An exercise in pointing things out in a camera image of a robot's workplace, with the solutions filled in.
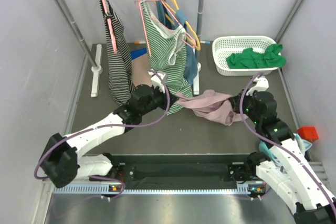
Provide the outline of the pink tank top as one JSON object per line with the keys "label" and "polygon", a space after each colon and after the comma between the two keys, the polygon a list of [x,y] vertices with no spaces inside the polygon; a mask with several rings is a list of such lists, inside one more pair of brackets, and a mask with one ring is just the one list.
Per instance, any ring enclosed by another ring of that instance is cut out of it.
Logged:
{"label": "pink tank top", "polygon": [[229,101],[232,96],[219,93],[215,90],[205,90],[201,95],[187,98],[182,93],[175,94],[178,100],[175,104],[191,109],[198,117],[209,121],[230,126],[235,122],[242,121],[241,114],[233,111]]}

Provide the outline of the yellow hanger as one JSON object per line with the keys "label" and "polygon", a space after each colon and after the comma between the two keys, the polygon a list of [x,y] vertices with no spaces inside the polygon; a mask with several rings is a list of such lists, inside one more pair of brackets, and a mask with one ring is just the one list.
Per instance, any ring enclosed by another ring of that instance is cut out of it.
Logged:
{"label": "yellow hanger", "polygon": [[[173,4],[173,2],[171,1],[171,0],[165,0],[166,1],[166,3],[168,4],[168,5],[170,5],[173,9],[175,9],[175,11],[176,11],[176,14],[177,14],[177,12],[178,11],[180,11],[181,9],[180,9],[180,7],[179,7],[179,10],[177,10],[177,8],[175,7],[175,5]],[[168,11],[166,10],[166,13],[165,12],[163,12],[164,13],[164,15],[165,15],[165,17],[168,19],[168,17],[167,17],[167,15],[169,15],[169,13],[168,13]],[[186,25],[186,22],[188,22],[188,20],[186,20],[185,22],[180,22],[182,25],[184,25],[184,27],[187,27],[187,25]],[[185,29],[185,31],[186,31],[186,33],[189,33],[193,38],[195,38],[194,37],[194,35],[192,34],[192,32],[190,31],[190,29],[187,27],[186,29]]]}

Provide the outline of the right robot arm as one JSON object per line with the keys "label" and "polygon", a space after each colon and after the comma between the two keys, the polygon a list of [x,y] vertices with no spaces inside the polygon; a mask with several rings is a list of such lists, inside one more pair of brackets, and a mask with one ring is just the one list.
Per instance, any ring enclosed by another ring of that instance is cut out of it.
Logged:
{"label": "right robot arm", "polygon": [[318,178],[292,130],[277,114],[277,102],[267,91],[229,98],[234,112],[248,117],[252,133],[266,144],[270,154],[251,153],[245,174],[262,179],[282,199],[295,223],[335,223],[335,195]]}

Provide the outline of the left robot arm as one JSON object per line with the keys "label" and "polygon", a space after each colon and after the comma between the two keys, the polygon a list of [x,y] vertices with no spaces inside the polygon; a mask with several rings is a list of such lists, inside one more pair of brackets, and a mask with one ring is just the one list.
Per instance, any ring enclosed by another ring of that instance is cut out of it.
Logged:
{"label": "left robot arm", "polygon": [[37,167],[43,170],[56,188],[92,176],[114,180],[119,174],[119,168],[113,163],[112,156],[88,156],[87,153],[113,137],[143,127],[141,122],[144,115],[157,108],[168,111],[177,100],[166,88],[140,85],[126,104],[101,121],[67,136],[59,133],[51,136]]}

